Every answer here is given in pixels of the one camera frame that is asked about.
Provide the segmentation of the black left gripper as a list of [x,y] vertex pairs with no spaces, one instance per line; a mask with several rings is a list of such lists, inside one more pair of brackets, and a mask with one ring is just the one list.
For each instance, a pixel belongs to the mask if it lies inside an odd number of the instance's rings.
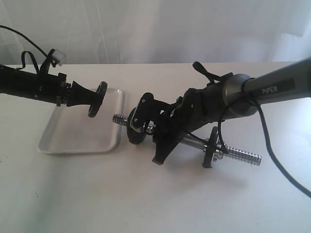
[[76,105],[98,105],[103,100],[100,83],[96,91],[89,90],[76,81],[72,85],[67,82],[67,76],[64,73],[58,73],[57,76],[57,90],[56,90],[56,106],[60,107],[62,104],[67,107]]

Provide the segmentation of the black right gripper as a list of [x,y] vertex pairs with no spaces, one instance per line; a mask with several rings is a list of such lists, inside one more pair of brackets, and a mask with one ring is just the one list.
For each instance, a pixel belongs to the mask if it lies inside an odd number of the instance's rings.
[[155,124],[154,163],[162,165],[186,135],[221,118],[225,109],[223,88],[224,82],[209,83],[202,89],[189,88],[174,103],[157,100],[150,92],[142,95],[131,112],[130,127],[146,134],[147,125],[151,121]]

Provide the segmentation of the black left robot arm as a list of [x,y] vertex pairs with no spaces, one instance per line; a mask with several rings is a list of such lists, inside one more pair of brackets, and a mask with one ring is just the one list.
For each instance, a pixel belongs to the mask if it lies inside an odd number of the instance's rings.
[[89,105],[100,107],[107,90],[101,82],[96,91],[86,89],[77,82],[67,82],[66,74],[35,74],[16,68],[0,66],[0,92],[2,94],[54,103],[67,107]]

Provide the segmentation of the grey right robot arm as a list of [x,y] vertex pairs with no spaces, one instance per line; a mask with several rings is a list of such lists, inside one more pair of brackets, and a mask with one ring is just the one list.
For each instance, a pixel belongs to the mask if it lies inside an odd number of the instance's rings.
[[144,93],[129,115],[129,142],[137,145],[151,135],[156,145],[156,164],[163,164],[186,136],[206,124],[252,116],[262,104],[311,95],[310,58],[257,78],[233,73],[218,76],[199,62],[193,63],[193,68],[208,78],[206,87],[189,88],[174,103]]

